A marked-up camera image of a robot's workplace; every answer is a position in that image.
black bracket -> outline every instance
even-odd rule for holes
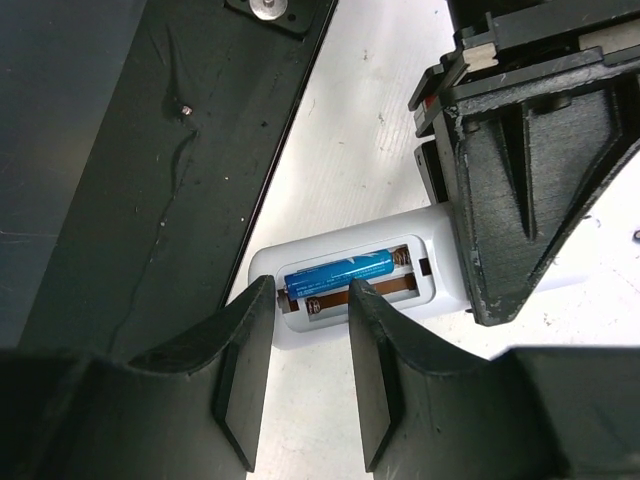
[[[249,15],[256,21],[282,29],[296,37],[305,36],[318,9],[318,0],[289,0],[285,13],[273,21],[258,19],[249,5],[249,0],[225,0],[225,6],[237,12]]]

white device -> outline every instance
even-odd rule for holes
[[[408,251],[406,264],[368,280],[404,315],[424,325],[429,318],[470,308],[450,208],[442,203],[260,250],[249,266],[249,283],[261,275],[275,277],[274,346],[301,348],[348,334],[348,286],[323,292],[320,300],[328,307],[321,308],[315,295],[290,300],[285,276],[380,250]],[[592,227],[593,222],[581,223],[536,291],[587,278],[595,253]]]

battery spring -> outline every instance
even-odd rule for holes
[[[309,315],[315,315],[317,313],[320,313],[320,311],[322,310],[320,300],[318,300],[316,297],[307,298],[307,301],[305,303],[307,304],[307,312],[309,313]]]
[[[391,256],[393,257],[393,263],[395,265],[403,266],[411,264],[411,255],[407,247],[398,248],[391,253]]]

blue battery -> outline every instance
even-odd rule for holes
[[[310,297],[345,287],[354,278],[369,279],[393,272],[393,256],[388,250],[347,258],[338,262],[302,270],[284,277],[291,300]]]

